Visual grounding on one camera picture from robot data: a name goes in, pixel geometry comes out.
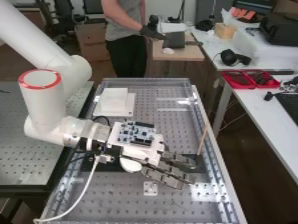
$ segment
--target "circuit board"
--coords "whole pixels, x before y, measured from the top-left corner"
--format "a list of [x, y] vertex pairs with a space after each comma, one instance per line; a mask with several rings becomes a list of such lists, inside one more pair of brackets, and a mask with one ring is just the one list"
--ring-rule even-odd
[[137, 121], [127, 121], [121, 125], [117, 140], [125, 144], [136, 144], [151, 147], [155, 140], [155, 135], [155, 125]]

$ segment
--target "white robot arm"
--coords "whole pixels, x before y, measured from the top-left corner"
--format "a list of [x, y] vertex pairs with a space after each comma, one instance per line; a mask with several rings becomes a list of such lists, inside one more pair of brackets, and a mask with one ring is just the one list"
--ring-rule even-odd
[[141, 172], [177, 189], [184, 183], [194, 183], [186, 173], [170, 166], [193, 169], [194, 161], [165, 150], [162, 135], [155, 133], [151, 146], [125, 144], [117, 135], [123, 125], [129, 124], [116, 122], [111, 133], [109, 126], [67, 116], [65, 100], [89, 80], [91, 65], [83, 57], [64, 52], [7, 0], [0, 0], [0, 39], [37, 68], [19, 78], [29, 112], [24, 125], [28, 137], [72, 148], [84, 139], [87, 150], [101, 151], [99, 161], [104, 163], [115, 160], [109, 152], [120, 146], [119, 159], [128, 172]]

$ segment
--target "white cable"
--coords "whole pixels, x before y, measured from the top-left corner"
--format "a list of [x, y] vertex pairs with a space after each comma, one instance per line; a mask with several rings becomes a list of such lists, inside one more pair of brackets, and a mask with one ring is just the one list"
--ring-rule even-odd
[[240, 101], [236, 101], [236, 102], [230, 103], [230, 105], [228, 106], [226, 110], [229, 110], [237, 103], [240, 103]]
[[233, 124], [236, 121], [238, 121], [244, 116], [246, 115], [246, 113], [244, 113], [240, 117], [237, 117], [232, 122], [229, 122], [225, 127], [220, 130], [222, 131], [230, 124]]
[[48, 218], [48, 219], [33, 219], [33, 223], [35, 224], [39, 224], [39, 223], [43, 223], [43, 222], [51, 222], [53, 220], [57, 220], [57, 219], [63, 218], [65, 215], [68, 215], [68, 213], [71, 213], [71, 211], [75, 209], [75, 207], [77, 206], [79, 202], [81, 201], [81, 198], [83, 198], [83, 196], [85, 194], [85, 191], [87, 191], [87, 189], [89, 187], [91, 179], [92, 179], [92, 176], [95, 174], [96, 166], [97, 166], [99, 162], [100, 162], [100, 157], [96, 156], [93, 167], [92, 167], [92, 171], [91, 171], [91, 175], [89, 175], [89, 178], [88, 178], [88, 181], [87, 181], [87, 185], [85, 185], [84, 190], [81, 192], [81, 195], [77, 198], [77, 200], [76, 200], [75, 204], [72, 205], [72, 207], [61, 215], [57, 215], [57, 216], [55, 216], [52, 218]]
[[216, 6], [217, 6], [217, 0], [214, 0], [213, 2], [213, 9], [212, 9], [212, 15], [214, 16], [214, 12], [216, 12]]

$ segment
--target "person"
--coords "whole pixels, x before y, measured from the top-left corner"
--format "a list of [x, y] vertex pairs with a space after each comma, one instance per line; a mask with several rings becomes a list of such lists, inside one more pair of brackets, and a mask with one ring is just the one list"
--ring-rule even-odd
[[108, 20], [107, 49], [117, 77], [144, 77], [147, 71], [147, 40], [165, 39], [145, 25], [145, 0], [101, 0]]

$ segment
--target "wire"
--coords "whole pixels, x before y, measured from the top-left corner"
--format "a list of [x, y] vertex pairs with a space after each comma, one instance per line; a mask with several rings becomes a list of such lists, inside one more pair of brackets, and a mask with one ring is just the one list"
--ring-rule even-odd
[[212, 62], [214, 62], [214, 60], [216, 60], [216, 58], [217, 58], [217, 56], [218, 56], [220, 54], [221, 54], [221, 53], [218, 53], [218, 54], [214, 56], [214, 58], [213, 58]]
[[244, 116], [246, 115], [246, 113], [244, 113], [240, 117], [237, 117], [232, 122], [229, 122], [225, 127], [220, 130], [222, 131], [225, 128], [228, 128], [228, 126], [230, 126], [236, 121], [238, 121]]
[[83, 157], [79, 157], [79, 158], [73, 159], [73, 160], [69, 162], [69, 164], [71, 164], [71, 163], [75, 163], [76, 161], [79, 161], [79, 160], [81, 160], [81, 159], [85, 159], [87, 157], [91, 157], [91, 156], [93, 156], [93, 154], [87, 153]]
[[230, 105], [228, 106], [226, 110], [229, 110], [237, 103], [240, 103], [240, 101], [232, 102]]
[[87, 189], [89, 187], [89, 184], [91, 184], [91, 180], [92, 180], [92, 177], [93, 177], [93, 174], [95, 174], [95, 171], [96, 171], [96, 166], [100, 162], [100, 157], [96, 156], [96, 159], [95, 159], [95, 163], [93, 163], [93, 167], [92, 167], [92, 171], [91, 171], [91, 175], [89, 175], [89, 178], [88, 178], [88, 181], [87, 181], [87, 184], [85, 184], [85, 187], [84, 187], [84, 190], [81, 192], [81, 195], [80, 197], [77, 198], [75, 204], [72, 205], [72, 207], [61, 214], [61, 215], [57, 215], [52, 218], [48, 218], [48, 219], [33, 219], [33, 223], [35, 224], [39, 224], [39, 223], [43, 223], [43, 222], [51, 222], [53, 220], [57, 220], [60, 218], [63, 218], [65, 215], [68, 215], [71, 213], [71, 211], [75, 209], [75, 207], [77, 206], [79, 202], [81, 201], [81, 198], [87, 192]]
[[105, 116], [99, 116], [93, 118], [93, 121], [96, 122], [100, 118], [104, 118], [107, 120], [108, 126], [111, 127], [111, 122], [109, 122], [109, 118]]
[[213, 9], [212, 9], [212, 15], [214, 16], [214, 12], [216, 12], [216, 6], [217, 6], [217, 0], [214, 0], [213, 2]]

